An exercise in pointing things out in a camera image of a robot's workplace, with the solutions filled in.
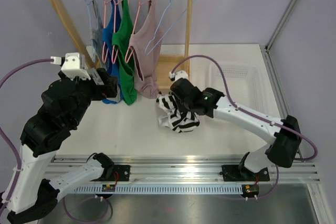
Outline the black white striped tank top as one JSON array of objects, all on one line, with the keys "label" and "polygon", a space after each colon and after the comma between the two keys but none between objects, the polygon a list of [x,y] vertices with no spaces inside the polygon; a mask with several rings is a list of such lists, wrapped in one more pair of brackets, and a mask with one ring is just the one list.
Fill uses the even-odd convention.
[{"label": "black white striped tank top", "polygon": [[176,133],[192,132],[199,127],[200,121],[194,112],[184,109],[172,94],[159,93],[156,103],[164,111],[158,118],[159,125]]}]

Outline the mauve pink tank top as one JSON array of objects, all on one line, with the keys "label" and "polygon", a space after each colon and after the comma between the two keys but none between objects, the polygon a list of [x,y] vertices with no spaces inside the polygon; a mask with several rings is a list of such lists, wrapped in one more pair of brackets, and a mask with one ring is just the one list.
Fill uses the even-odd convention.
[{"label": "mauve pink tank top", "polygon": [[159,39],[162,32],[157,29],[155,18],[158,0],[148,1],[148,14],[142,27],[131,35],[129,44],[134,50],[134,88],[144,97],[156,99],[159,92],[155,69],[161,51]]}]

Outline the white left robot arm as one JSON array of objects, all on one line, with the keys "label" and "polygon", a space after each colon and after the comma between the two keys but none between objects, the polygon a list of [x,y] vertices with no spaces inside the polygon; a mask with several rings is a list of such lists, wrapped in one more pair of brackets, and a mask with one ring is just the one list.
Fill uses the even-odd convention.
[{"label": "white left robot arm", "polygon": [[92,101],[114,98],[118,78],[97,70],[101,82],[93,79],[60,79],[51,83],[41,95],[43,104],[30,118],[20,137],[21,164],[11,183],[14,189],[1,194],[1,206],[9,211],[10,223],[28,223],[47,216],[69,192],[91,180],[107,181],[113,176],[114,162],[104,153],[94,154],[79,169],[54,179],[44,177],[50,161],[62,142],[78,128]]}]

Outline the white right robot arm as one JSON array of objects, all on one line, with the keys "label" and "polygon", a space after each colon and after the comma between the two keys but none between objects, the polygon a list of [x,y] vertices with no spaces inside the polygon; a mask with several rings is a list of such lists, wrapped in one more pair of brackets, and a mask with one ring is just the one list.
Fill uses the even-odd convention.
[{"label": "white right robot arm", "polygon": [[298,121],[293,116],[285,119],[270,117],[265,122],[265,114],[231,104],[227,95],[213,88],[201,91],[184,78],[173,82],[170,90],[182,108],[197,115],[230,122],[265,141],[263,147],[243,156],[231,175],[233,180],[255,180],[260,171],[271,165],[282,168],[292,166],[301,143],[301,137],[296,135]]}]

